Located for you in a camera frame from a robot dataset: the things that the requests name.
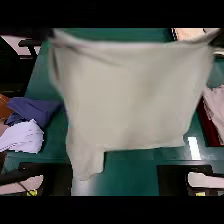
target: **blue garment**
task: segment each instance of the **blue garment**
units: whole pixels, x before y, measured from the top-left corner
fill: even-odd
[[[34,119],[40,127],[45,127],[53,113],[59,109],[61,102],[31,100],[25,97],[11,98],[7,104],[8,108],[17,112],[26,120]]]
[[[10,116],[4,122],[4,124],[8,125],[9,127],[11,127],[14,124],[18,124],[18,123],[24,122],[24,121],[27,121],[27,120],[24,117],[22,117],[21,115],[19,115],[18,113],[13,112],[12,114],[10,114]]]

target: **table surface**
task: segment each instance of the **table surface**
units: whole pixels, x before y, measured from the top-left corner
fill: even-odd
[[[72,35],[93,40],[172,41],[167,28],[64,30]],[[48,42],[42,44],[25,96],[32,99],[62,100],[48,79],[48,47]],[[214,62],[208,83],[210,87],[224,83],[224,60]],[[40,153],[32,155],[9,152],[4,166],[11,170],[15,169],[19,162],[68,162],[65,149],[67,125],[66,114],[60,111],[45,130],[45,143]],[[72,194],[159,195],[156,173],[158,164],[211,164],[214,172],[224,173],[224,147],[207,147],[197,112],[193,115],[189,131],[184,135],[184,141],[184,147],[105,153],[103,173],[91,177],[88,181],[73,180]]]

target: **white cloth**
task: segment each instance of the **white cloth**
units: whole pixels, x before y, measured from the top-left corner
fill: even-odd
[[[203,92],[204,103],[207,107],[209,119],[217,128],[219,137],[224,142],[224,85],[217,88],[205,88]]]
[[[208,40],[173,43],[87,41],[59,30],[51,80],[69,117],[74,177],[102,172],[105,151],[183,146],[213,63]]]
[[[34,119],[15,124],[7,128],[0,137],[0,152],[15,150],[38,153],[42,146],[43,134]]]

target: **yellow tag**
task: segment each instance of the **yellow tag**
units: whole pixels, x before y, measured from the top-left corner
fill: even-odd
[[[205,192],[198,192],[196,193],[196,196],[205,196]]]
[[[27,196],[37,196],[37,190],[27,192]]]

